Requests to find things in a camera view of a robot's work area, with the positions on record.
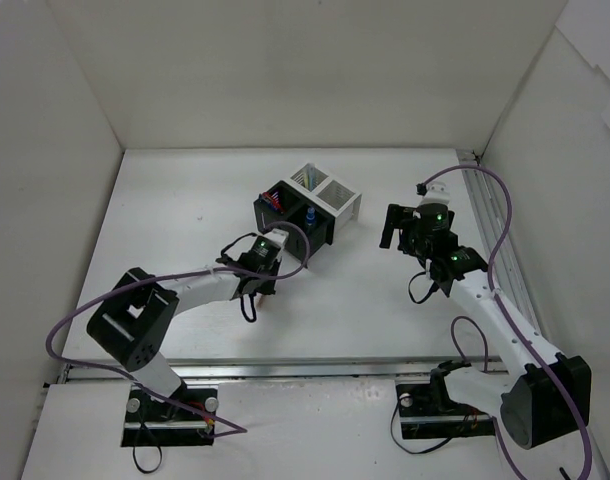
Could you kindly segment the clear bottle blue cap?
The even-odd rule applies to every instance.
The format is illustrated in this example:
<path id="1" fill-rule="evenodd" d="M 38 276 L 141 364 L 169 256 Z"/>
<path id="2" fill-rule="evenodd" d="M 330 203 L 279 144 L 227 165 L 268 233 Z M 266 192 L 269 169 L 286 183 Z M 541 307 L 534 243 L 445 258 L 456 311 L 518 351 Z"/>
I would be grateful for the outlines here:
<path id="1" fill-rule="evenodd" d="M 317 214 L 316 209 L 314 207 L 308 207 L 307 212 L 304 217 L 304 231 L 310 236 L 315 230 L 317 226 Z"/>

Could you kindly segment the red pen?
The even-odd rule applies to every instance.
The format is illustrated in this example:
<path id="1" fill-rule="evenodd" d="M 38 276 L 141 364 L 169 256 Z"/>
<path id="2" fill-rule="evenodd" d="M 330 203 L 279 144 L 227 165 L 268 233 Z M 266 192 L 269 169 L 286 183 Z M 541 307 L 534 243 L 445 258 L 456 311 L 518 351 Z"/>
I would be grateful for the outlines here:
<path id="1" fill-rule="evenodd" d="M 261 199 L 268 205 L 268 207 L 276 212 L 278 215 L 283 215 L 285 209 L 283 208 L 280 195 L 278 190 L 266 191 L 261 194 Z"/>

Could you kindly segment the pastel highlighter set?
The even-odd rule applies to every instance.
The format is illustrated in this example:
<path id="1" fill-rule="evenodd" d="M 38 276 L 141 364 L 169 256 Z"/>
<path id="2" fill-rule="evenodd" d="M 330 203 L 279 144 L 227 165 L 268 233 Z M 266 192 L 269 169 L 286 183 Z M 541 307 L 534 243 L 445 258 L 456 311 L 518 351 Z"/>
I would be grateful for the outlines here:
<path id="1" fill-rule="evenodd" d="M 316 168 L 313 164 L 307 164 L 303 170 L 303 186 L 308 191 L 313 191 L 317 186 Z"/>

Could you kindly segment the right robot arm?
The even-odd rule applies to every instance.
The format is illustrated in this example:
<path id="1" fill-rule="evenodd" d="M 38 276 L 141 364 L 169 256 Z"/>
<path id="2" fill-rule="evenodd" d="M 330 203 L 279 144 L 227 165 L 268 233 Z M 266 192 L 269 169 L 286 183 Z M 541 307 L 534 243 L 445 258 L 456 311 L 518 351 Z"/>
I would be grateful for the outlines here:
<path id="1" fill-rule="evenodd" d="M 423 266 L 432 286 L 462 308 L 500 356 L 507 374 L 493 377 L 467 361 L 432 370 L 427 398 L 449 412 L 468 405 L 501 421 L 511 439 L 531 449 L 589 423 L 591 370 L 542 337 L 499 290 L 479 253 L 452 232 L 453 211 L 441 203 L 387 208 L 380 246 L 396 242 Z"/>

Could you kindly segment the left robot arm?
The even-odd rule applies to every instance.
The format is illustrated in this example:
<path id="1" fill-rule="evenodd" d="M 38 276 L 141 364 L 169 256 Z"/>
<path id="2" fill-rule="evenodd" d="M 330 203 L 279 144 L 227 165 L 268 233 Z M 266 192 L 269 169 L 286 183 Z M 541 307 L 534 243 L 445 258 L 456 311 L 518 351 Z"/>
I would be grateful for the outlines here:
<path id="1" fill-rule="evenodd" d="M 173 318 L 213 302 L 271 295 L 274 286 L 273 279 L 229 271 L 174 280 L 169 287 L 153 283 L 103 301 L 86 331 L 138 383 L 152 390 L 149 408 L 170 420 L 183 411 L 187 390 L 160 352 Z"/>

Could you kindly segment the white two-compartment organizer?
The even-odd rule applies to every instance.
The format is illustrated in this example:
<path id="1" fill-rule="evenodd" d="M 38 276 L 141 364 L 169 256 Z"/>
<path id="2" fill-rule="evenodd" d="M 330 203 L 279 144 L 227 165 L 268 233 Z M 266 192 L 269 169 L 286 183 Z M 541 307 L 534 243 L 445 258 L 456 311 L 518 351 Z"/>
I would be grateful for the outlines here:
<path id="1" fill-rule="evenodd" d="M 303 170 L 307 164 L 313 164 L 316 168 L 317 186 L 313 191 L 303 186 Z M 314 206 L 332 216 L 332 237 L 335 237 L 350 221 L 358 219 L 362 194 L 330 171 L 314 163 L 307 164 L 286 176 L 284 181 Z"/>

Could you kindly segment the aluminium right rail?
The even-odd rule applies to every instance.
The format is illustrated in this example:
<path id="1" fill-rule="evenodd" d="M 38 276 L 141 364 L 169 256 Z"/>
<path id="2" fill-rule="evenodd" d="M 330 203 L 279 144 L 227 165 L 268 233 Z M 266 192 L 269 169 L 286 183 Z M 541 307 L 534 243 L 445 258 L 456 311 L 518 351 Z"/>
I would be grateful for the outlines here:
<path id="1" fill-rule="evenodd" d="M 501 315 L 505 319 L 505 323 L 514 332 L 517 343 L 521 345 L 520 350 L 528 353 L 528 355 L 532 358 L 533 362 L 541 367 L 545 375 L 549 378 L 550 383 L 554 386 L 556 390 L 559 391 L 561 397 L 567 403 L 573 405 L 573 396 L 569 392 L 569 389 L 563 383 L 562 379 L 553 370 L 554 363 L 561 359 L 561 357 L 557 357 L 559 351 L 557 349 L 554 349 L 553 360 L 545 360 L 545 347 L 551 347 L 551 344 L 549 344 L 540 335 L 538 331 L 529 330 L 527 333 L 524 333 L 521 330 L 518 322 L 519 315 L 510 313 L 510 301 L 502 300 L 504 293 L 502 292 L 500 285 L 495 284 L 494 270 L 495 266 L 499 263 L 501 263 L 502 270 L 507 274 L 508 279 L 513 279 L 513 274 L 511 273 L 512 263 L 507 263 L 504 257 L 502 256 L 502 249 L 504 248 L 503 244 L 509 236 L 511 221 L 513 218 L 513 204 L 509 190 L 504 181 L 496 173 L 480 165 L 479 158 L 476 157 L 474 154 L 471 154 L 468 158 L 461 159 L 458 167 L 463 170 L 472 170 L 480 172 L 482 175 L 486 175 L 491 180 L 494 180 L 496 182 L 496 184 L 503 193 L 503 196 L 505 198 L 506 214 L 503 218 L 499 210 L 499 212 L 496 214 L 496 219 L 498 221 L 501 221 L 501 219 L 503 218 L 504 223 L 502 230 L 499 236 L 497 237 L 496 243 L 491 248 L 490 257 L 488 260 L 488 274 L 490 275 L 490 277 L 488 278 L 488 283 L 490 284 L 489 289 L 492 293 L 492 299 L 497 303 L 497 306 L 501 311 Z"/>

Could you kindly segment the aluminium rail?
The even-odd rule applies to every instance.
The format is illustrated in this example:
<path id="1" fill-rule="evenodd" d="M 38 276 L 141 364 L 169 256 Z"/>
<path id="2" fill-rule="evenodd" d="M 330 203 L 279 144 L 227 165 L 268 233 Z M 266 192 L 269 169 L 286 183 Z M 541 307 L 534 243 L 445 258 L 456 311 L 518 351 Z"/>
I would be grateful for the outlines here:
<path id="1" fill-rule="evenodd" d="M 438 357 L 327 358 L 254 360 L 239 363 L 176 362 L 172 369 L 186 381 L 287 380 L 311 378 L 421 377 L 443 362 Z"/>
<path id="2" fill-rule="evenodd" d="M 491 248 L 490 257 L 488 260 L 488 274 L 490 275 L 490 277 L 488 278 L 488 283 L 490 284 L 489 289 L 492 293 L 492 299 L 497 303 L 497 306 L 501 311 L 501 315 L 505 319 L 505 323 L 514 332 L 517 343 L 521 345 L 520 350 L 528 353 L 528 355 L 532 358 L 533 362 L 541 367 L 545 375 L 549 378 L 550 383 L 554 386 L 556 390 L 559 391 L 561 397 L 567 403 L 573 405 L 573 396 L 569 392 L 569 389 L 563 383 L 562 379 L 553 370 L 554 363 L 561 359 L 561 357 L 557 357 L 559 351 L 557 349 L 554 349 L 553 360 L 545 360 L 545 347 L 551 347 L 551 344 L 549 344 L 540 335 L 538 331 L 529 330 L 527 333 L 524 333 L 521 330 L 518 322 L 519 315 L 510 313 L 510 301 L 502 300 L 504 293 L 502 292 L 500 285 L 495 284 L 494 270 L 495 266 L 499 263 L 501 263 L 502 270 L 507 274 L 508 279 L 513 279 L 513 274 L 511 273 L 512 263 L 507 263 L 504 257 L 502 256 L 502 249 L 504 248 L 503 244 L 509 236 L 511 221 L 513 218 L 513 204 L 509 190 L 504 181 L 496 173 L 480 165 L 479 158 L 476 157 L 474 154 L 471 154 L 468 158 L 461 159 L 458 167 L 463 170 L 472 170 L 480 172 L 482 175 L 486 175 L 491 180 L 494 180 L 496 182 L 496 184 L 503 193 L 503 196 L 505 198 L 506 214 L 503 218 L 499 210 L 499 212 L 496 214 L 496 219 L 498 221 L 501 221 L 501 219 L 503 218 L 504 223 L 502 230 L 499 236 L 497 237 L 496 243 Z"/>

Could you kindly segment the aluminium front rail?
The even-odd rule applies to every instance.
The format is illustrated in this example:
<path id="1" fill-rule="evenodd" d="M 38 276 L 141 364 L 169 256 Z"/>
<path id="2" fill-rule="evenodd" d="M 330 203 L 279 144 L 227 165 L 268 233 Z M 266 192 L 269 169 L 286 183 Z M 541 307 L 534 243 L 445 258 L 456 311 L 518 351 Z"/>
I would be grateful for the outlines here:
<path id="1" fill-rule="evenodd" d="M 443 362 L 438 357 L 327 358 L 254 360 L 239 363 L 176 362 L 172 369 L 186 381 L 287 380 L 311 378 L 421 377 Z"/>

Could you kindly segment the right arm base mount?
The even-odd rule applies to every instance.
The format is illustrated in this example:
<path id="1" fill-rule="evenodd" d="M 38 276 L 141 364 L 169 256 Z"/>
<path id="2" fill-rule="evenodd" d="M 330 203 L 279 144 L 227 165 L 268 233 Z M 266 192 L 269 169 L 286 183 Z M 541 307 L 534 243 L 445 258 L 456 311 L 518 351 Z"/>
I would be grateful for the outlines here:
<path id="1" fill-rule="evenodd" d="M 395 430 L 403 440 L 495 436 L 492 420 L 471 406 L 440 407 L 429 383 L 397 383 Z"/>

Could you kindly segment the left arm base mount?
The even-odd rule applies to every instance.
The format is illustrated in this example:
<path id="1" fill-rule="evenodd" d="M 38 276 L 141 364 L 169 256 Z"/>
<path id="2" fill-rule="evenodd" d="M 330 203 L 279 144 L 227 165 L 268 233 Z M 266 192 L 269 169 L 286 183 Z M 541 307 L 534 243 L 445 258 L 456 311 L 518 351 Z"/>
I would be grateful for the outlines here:
<path id="1" fill-rule="evenodd" d="M 212 446 L 213 426 L 203 416 L 153 399 L 132 387 L 126 405 L 122 447 Z"/>

